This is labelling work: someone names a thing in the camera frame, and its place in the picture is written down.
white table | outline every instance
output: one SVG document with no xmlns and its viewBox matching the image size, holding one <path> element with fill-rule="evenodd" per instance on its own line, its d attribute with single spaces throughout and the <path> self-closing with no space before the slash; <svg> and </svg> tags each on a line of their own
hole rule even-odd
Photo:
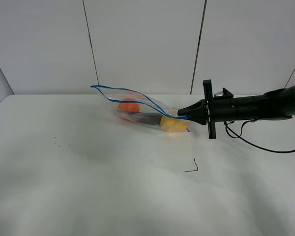
<svg viewBox="0 0 295 236">
<path fill-rule="evenodd" d="M 188 106 L 202 97 L 154 95 Z M 241 122 L 232 127 L 239 131 Z M 295 236 L 295 153 L 217 124 L 165 133 L 118 119 L 98 95 L 0 104 L 0 236 Z M 295 119 L 243 137 L 295 148 Z M 199 167 L 197 172 L 184 172 Z"/>
</svg>

panel seam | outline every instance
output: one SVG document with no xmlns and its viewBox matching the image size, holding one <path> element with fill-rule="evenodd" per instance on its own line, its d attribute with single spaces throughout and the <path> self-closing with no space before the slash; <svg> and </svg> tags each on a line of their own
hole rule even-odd
<svg viewBox="0 0 295 236">
<path fill-rule="evenodd" d="M 193 68 L 193 75 L 192 75 L 192 81 L 191 81 L 190 95 L 192 94 L 193 83 L 195 81 L 195 74 L 196 74 L 196 68 L 197 68 L 197 62 L 198 62 L 199 47 L 200 47 L 200 41 L 201 41 L 201 36 L 202 36 L 203 22 L 205 20 L 206 8 L 207 8 L 207 0 L 205 0 L 205 4 L 203 6 L 203 13 L 202 13 L 202 19 L 201 19 L 201 26 L 200 26 L 200 33 L 199 33 L 199 39 L 198 39 L 195 66 Z"/>
<path fill-rule="evenodd" d="M 292 71 L 291 76 L 289 77 L 289 80 L 287 80 L 287 82 L 286 82 L 284 88 L 286 88 L 286 86 L 287 86 L 287 84 L 289 83 L 289 81 L 291 80 L 291 77 L 293 76 L 294 72 L 295 72 L 295 68 L 294 68 L 294 70 Z"/>
<path fill-rule="evenodd" d="M 88 39 L 89 39 L 90 48 L 92 50 L 92 56 L 93 56 L 93 62 L 94 62 L 94 68 L 95 68 L 97 83 L 99 85 L 99 79 L 98 79 L 97 68 L 96 68 L 95 57 L 94 57 L 94 50 L 93 50 L 93 45 L 92 45 L 92 39 L 90 37 L 89 22 L 88 22 L 88 17 L 87 17 L 87 11 L 85 10 L 84 0 L 82 0 L 82 3 L 83 3 L 84 14 L 85 14 L 85 20 L 86 20 L 87 27 L 88 27 Z"/>
</svg>

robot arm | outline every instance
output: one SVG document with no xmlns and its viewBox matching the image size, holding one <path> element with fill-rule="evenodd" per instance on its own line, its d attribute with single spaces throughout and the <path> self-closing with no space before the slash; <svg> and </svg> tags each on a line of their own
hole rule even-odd
<svg viewBox="0 0 295 236">
<path fill-rule="evenodd" d="M 295 115 L 295 86 L 264 95 L 234 98 L 227 89 L 212 94 L 211 80 L 203 81 L 205 98 L 178 110 L 179 116 L 208 124 L 209 139 L 216 139 L 215 122 L 235 120 L 283 120 Z"/>
</svg>

ziplock bag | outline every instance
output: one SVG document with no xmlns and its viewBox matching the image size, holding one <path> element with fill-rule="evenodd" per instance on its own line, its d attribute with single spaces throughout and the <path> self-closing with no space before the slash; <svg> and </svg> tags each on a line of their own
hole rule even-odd
<svg viewBox="0 0 295 236">
<path fill-rule="evenodd" d="M 127 88 L 93 85 L 113 112 L 126 120 L 166 132 L 188 132 L 187 117 L 179 117 L 177 108 Z"/>
</svg>

black cable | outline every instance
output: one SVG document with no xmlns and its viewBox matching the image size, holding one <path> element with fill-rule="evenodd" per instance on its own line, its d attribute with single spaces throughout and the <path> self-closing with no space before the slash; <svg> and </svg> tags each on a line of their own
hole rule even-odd
<svg viewBox="0 0 295 236">
<path fill-rule="evenodd" d="M 196 170 L 192 170 L 192 171 L 185 171 L 185 172 L 194 172 L 194 171 L 198 171 L 198 170 L 199 170 L 199 169 L 198 169 L 198 165 L 197 165 L 197 163 L 196 163 L 196 159 L 193 158 L 193 161 L 195 162 L 197 169 L 196 169 Z"/>
<path fill-rule="evenodd" d="M 256 122 L 256 121 L 257 121 L 256 119 L 245 121 L 245 122 L 241 125 L 241 129 L 240 129 L 240 135 L 239 135 L 239 137 L 241 137 L 241 135 L 242 135 L 242 129 L 243 129 L 243 127 L 244 127 L 245 124 L 247 124 L 247 123 L 249 123 L 249 122 Z M 229 124 L 233 124 L 234 122 L 235 122 L 235 121 L 231 121 L 231 122 L 229 122 L 229 123 L 224 122 L 224 124 L 225 124 L 225 131 L 226 131 L 226 133 L 227 133 L 231 138 L 233 138 L 233 139 L 238 139 L 239 137 L 234 137 L 234 136 L 232 136 L 232 135 L 228 132 L 228 130 L 227 130 L 228 125 L 229 125 Z"/>
<path fill-rule="evenodd" d="M 294 150 L 290 150 L 290 151 L 275 151 L 275 150 L 270 150 L 270 149 L 266 149 L 266 148 L 264 148 L 264 147 L 260 147 L 260 146 L 257 146 L 257 145 L 255 145 L 255 144 L 252 144 L 251 142 L 249 142 L 249 141 L 243 139 L 243 138 L 241 137 L 241 135 L 242 135 L 242 129 L 243 129 L 244 125 L 247 124 L 247 123 L 249 123 L 249 122 L 256 122 L 256 120 L 248 120 L 248 121 L 245 121 L 245 122 L 242 124 L 242 126 L 241 126 L 241 132 L 240 132 L 240 135 L 238 135 L 238 134 L 235 133 L 230 127 L 228 127 L 228 125 L 234 123 L 234 121 L 231 121 L 231 122 L 229 122 L 229 123 L 224 122 L 224 124 L 225 124 L 226 132 L 227 132 L 227 134 L 228 134 L 230 137 L 232 137 L 232 138 L 234 138 L 234 139 L 240 138 L 241 140 L 243 140 L 243 141 L 246 142 L 247 144 L 250 144 L 251 146 L 254 146 L 254 147 L 256 147 L 256 148 L 262 149 L 262 150 L 264 150 L 264 151 L 274 152 L 274 153 L 292 153 L 292 152 L 295 152 L 295 149 L 294 149 Z M 230 130 L 233 134 L 235 134 L 236 137 L 230 135 L 229 132 L 228 132 L 228 130 Z"/>
</svg>

